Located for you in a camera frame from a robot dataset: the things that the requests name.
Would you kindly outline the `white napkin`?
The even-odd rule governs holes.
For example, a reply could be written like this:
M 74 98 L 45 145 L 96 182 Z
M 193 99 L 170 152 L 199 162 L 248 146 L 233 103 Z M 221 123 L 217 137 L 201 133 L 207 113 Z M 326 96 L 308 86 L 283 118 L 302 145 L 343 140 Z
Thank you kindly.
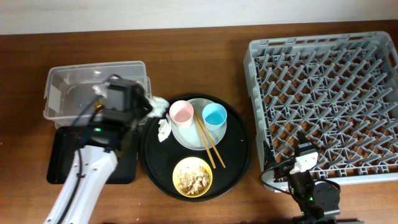
M 167 100 L 152 96 L 148 98 L 149 104 L 151 105 L 152 109 L 146 115 L 147 118 L 161 118 L 166 110 L 169 108 L 170 104 Z M 171 118 L 169 114 L 165 115 L 164 119 L 160 119 L 159 121 L 159 128 L 158 128 L 158 140 L 159 142 L 165 141 L 172 131 L 171 125 Z

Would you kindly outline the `gold snack wrapper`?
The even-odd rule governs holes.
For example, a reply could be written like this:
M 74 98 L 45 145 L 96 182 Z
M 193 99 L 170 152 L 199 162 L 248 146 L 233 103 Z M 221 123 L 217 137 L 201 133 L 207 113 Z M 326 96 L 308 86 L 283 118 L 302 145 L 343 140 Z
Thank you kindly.
M 93 109 L 95 112 L 99 112 L 100 110 L 103 109 L 103 107 L 104 107 L 104 105 L 102 104 L 102 102 L 100 100 L 96 100 L 94 102 Z

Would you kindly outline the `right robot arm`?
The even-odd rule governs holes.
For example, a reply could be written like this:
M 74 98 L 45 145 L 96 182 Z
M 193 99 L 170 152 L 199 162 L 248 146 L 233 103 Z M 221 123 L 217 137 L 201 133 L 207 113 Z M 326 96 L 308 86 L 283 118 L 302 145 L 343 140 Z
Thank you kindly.
M 288 190 L 284 191 L 264 182 L 266 187 L 291 196 L 299 205 L 300 217 L 293 217 L 294 223 L 336 223 L 340 214 L 339 202 L 341 187 L 328 179 L 313 179 L 310 169 L 318 161 L 321 149 L 305 133 L 297 133 L 298 146 L 294 155 L 286 161 L 267 166 L 261 175 L 279 174 L 285 177 Z

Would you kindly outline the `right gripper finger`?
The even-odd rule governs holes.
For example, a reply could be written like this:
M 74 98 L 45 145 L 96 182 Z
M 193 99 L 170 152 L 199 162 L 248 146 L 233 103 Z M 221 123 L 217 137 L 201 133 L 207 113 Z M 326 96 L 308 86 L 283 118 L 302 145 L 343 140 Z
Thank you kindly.
M 267 169 L 271 165 L 275 164 L 275 157 L 266 140 L 263 141 L 263 145 L 264 145 L 264 168 Z
M 297 133 L 297 138 L 298 138 L 297 152 L 316 151 L 315 145 L 309 139 L 306 138 L 305 134 L 302 131 L 299 131 Z

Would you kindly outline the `pink cup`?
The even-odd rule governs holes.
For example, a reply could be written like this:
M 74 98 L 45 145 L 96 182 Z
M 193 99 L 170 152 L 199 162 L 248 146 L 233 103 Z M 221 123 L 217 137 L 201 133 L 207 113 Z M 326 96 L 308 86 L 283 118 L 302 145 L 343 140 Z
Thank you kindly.
M 169 115 L 179 128 L 188 128 L 193 121 L 194 108 L 188 101 L 178 100 L 170 106 Z

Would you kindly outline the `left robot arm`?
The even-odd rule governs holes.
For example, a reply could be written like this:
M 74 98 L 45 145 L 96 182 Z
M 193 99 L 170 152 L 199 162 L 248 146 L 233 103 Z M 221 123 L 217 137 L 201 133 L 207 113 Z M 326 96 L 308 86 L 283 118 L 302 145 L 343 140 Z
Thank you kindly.
M 66 181 L 46 223 L 88 223 L 96 201 L 118 164 L 116 151 L 126 134 L 153 109 L 144 88 L 135 81 L 111 75 L 96 90 L 92 102 L 102 108 L 81 130 Z

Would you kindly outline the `food scraps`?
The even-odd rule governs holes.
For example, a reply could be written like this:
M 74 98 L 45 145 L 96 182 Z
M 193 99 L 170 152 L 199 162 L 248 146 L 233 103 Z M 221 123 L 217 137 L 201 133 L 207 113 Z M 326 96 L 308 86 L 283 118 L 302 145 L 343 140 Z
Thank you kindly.
M 207 173 L 203 166 L 180 169 L 177 177 L 178 187 L 186 195 L 198 195 L 210 183 L 210 174 Z

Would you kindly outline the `yellow bowl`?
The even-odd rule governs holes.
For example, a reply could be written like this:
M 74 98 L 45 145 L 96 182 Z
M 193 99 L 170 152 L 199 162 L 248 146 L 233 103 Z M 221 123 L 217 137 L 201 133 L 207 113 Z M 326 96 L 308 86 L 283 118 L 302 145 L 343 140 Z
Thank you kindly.
M 182 190 L 179 189 L 178 187 L 178 173 L 180 171 L 180 169 L 183 169 L 185 167 L 196 167 L 196 166 L 203 166 L 207 173 L 210 174 L 210 183 L 209 185 L 198 195 L 186 195 Z M 212 174 L 212 170 L 211 167 L 203 160 L 200 159 L 198 157 L 187 157 L 182 159 L 174 168 L 173 174 L 172 174 L 172 180 L 173 180 L 173 184 L 174 187 L 176 188 L 176 190 L 183 195 L 184 197 L 188 197 L 188 198 L 197 198 L 197 197 L 201 197 L 202 195 L 204 195 L 211 187 L 212 185 L 212 181 L 213 181 L 213 174 Z

